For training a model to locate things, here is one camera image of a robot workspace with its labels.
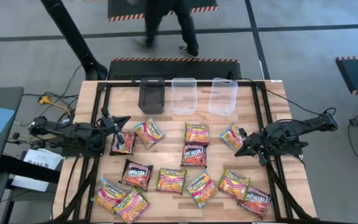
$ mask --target black shoe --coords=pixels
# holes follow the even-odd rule
[[[198,56],[198,52],[196,54],[190,53],[189,51],[187,51],[187,47],[185,47],[185,46],[180,46],[179,47],[179,52],[184,54],[184,55],[186,55],[186,56],[188,56],[188,57],[192,57],[192,58],[195,58],[195,57]]]
[[[153,47],[146,44],[146,39],[141,39],[141,40],[135,39],[134,43],[141,50],[146,50],[146,51],[153,50]]]

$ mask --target wooden tabletop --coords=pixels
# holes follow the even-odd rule
[[[97,82],[83,82],[76,107],[75,122],[89,123],[91,121],[97,84]],[[285,96],[282,82],[266,81],[266,87],[281,96]],[[266,169],[260,166],[258,160],[249,156],[234,157],[235,152],[227,147],[220,138],[220,134],[232,123],[243,127],[247,133],[259,130],[251,87],[239,86],[236,110],[232,115],[227,117],[216,116],[208,112],[210,91],[211,87],[198,87],[198,108],[195,114],[175,115],[171,108],[171,88],[166,87],[165,112],[164,114],[156,114],[153,117],[157,127],[165,132],[167,136],[148,151],[146,151],[143,145],[138,141],[135,145],[135,153],[133,156],[109,156],[108,152],[111,148],[112,140],[112,137],[109,137],[106,143],[105,154],[100,159],[95,192],[98,191],[102,178],[118,184],[118,180],[120,180],[122,176],[125,159],[128,158],[143,165],[154,165],[149,189],[145,193],[145,196],[150,202],[150,206],[136,222],[259,221],[260,218],[257,215],[239,207],[231,196],[222,192],[218,192],[212,199],[206,202],[203,208],[199,209],[191,195],[186,191],[184,191],[183,195],[180,195],[156,192],[155,190],[157,174],[160,168],[187,169],[188,173],[185,186],[203,172],[203,168],[201,167],[180,167],[184,145],[185,122],[187,122],[209,125],[210,144],[207,148],[207,171],[216,185],[218,185],[223,170],[230,169],[238,174],[250,177],[253,187],[268,194],[270,193]],[[108,108],[110,114],[114,116],[132,116],[131,120],[124,126],[123,131],[132,131],[132,128],[136,124],[146,121],[149,117],[149,115],[143,114],[139,109],[138,98],[139,87],[113,87],[111,89]],[[103,104],[103,99],[104,93],[102,93],[99,107]],[[266,125],[267,122],[261,93],[259,93],[259,99],[264,116],[264,125]],[[285,100],[271,93],[268,94],[268,99],[274,121],[291,118],[290,109]],[[74,160],[74,158],[66,158],[64,160],[53,204],[53,214],[55,214],[55,216],[62,212],[65,189]],[[307,213],[311,216],[316,216],[303,164],[293,156],[282,156],[282,161],[289,191]],[[82,158],[79,159],[70,181],[67,204],[78,188],[81,166]],[[125,189],[131,188],[128,185],[119,185]],[[279,189],[277,189],[277,194],[282,217],[286,217],[285,207]],[[85,216],[85,200],[87,200],[87,195],[88,192],[86,192],[83,197],[80,218],[84,218]],[[270,204],[264,221],[274,221],[274,219],[274,210],[272,204]],[[93,205],[91,222],[122,222],[122,219],[99,205]]]

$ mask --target concrete floor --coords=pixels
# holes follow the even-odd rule
[[[143,31],[142,20],[108,22],[107,1],[63,1],[83,34]],[[333,26],[358,24],[358,0],[251,0],[258,27]],[[250,21],[242,0],[218,0],[219,11],[194,15],[197,29],[248,28]],[[175,16],[167,16],[162,30],[177,30]],[[0,0],[0,37],[60,35],[41,3],[34,0]],[[358,29],[260,32],[260,40],[271,79],[283,80],[287,96],[300,105],[323,111],[337,108],[340,124],[334,133],[313,133],[302,137],[305,163],[318,216],[322,220],[358,223],[358,160],[347,139],[348,119],[358,114],[358,96],[347,90],[334,59],[358,55]],[[261,79],[259,58],[251,32],[200,34],[200,57],[236,58],[242,76]],[[179,35],[159,37],[159,49],[152,55],[138,52],[125,37],[87,39],[95,57],[106,67],[113,57],[180,57]],[[0,86],[23,86],[26,93],[61,93],[79,65],[64,40],[0,42]],[[68,94],[77,94],[84,72],[80,69]],[[43,109],[36,98],[23,97],[16,120],[28,123]],[[293,117],[311,115],[290,105]],[[49,119],[63,112],[51,108]],[[12,131],[26,135],[26,128]],[[352,130],[358,151],[358,128]],[[7,145],[13,156],[26,146]],[[43,222],[49,218],[51,201],[21,202],[15,205],[11,223]]]

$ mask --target orange noodle packet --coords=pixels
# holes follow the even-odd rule
[[[250,187],[250,178],[225,169],[219,181],[219,190],[232,195],[238,200],[244,200]]]
[[[206,170],[187,187],[187,191],[197,201],[198,208],[205,205],[206,201],[218,192],[214,182]]]
[[[134,154],[136,133],[123,132],[122,137],[124,138],[124,144],[118,141],[117,134],[114,135],[111,143],[110,156]]]
[[[135,125],[134,129],[146,150],[149,150],[165,137],[165,134],[157,129],[153,117],[150,117],[146,122]]]
[[[142,190],[147,191],[152,170],[153,165],[143,166],[126,159],[124,171],[122,172],[122,180],[119,183],[138,186]]]
[[[91,200],[112,212],[112,208],[126,195],[127,192],[125,190],[120,189],[117,185],[108,182],[106,179],[102,179],[98,193]]]
[[[209,144],[209,126],[186,123],[185,142],[188,144]]]
[[[270,195],[256,189],[255,187],[250,187],[245,200],[240,201],[237,204],[263,219],[271,199],[272,197]]]
[[[132,223],[149,206],[149,201],[139,188],[134,187],[131,192],[113,210],[126,222]]]
[[[225,130],[223,134],[221,134],[221,138],[231,149],[235,151],[238,151],[244,142],[236,124],[230,125],[230,127]]]
[[[157,190],[183,193],[187,170],[160,169],[157,179]]]
[[[206,168],[206,147],[186,144],[183,147],[181,166],[203,166]]]

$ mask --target white paper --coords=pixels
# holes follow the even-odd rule
[[[61,155],[46,149],[29,149],[25,155],[24,161],[55,170],[61,159]],[[49,183],[45,181],[35,180],[28,177],[21,177],[18,175],[15,176],[12,182],[12,185],[16,187],[39,190],[42,192],[47,190],[48,184]]]

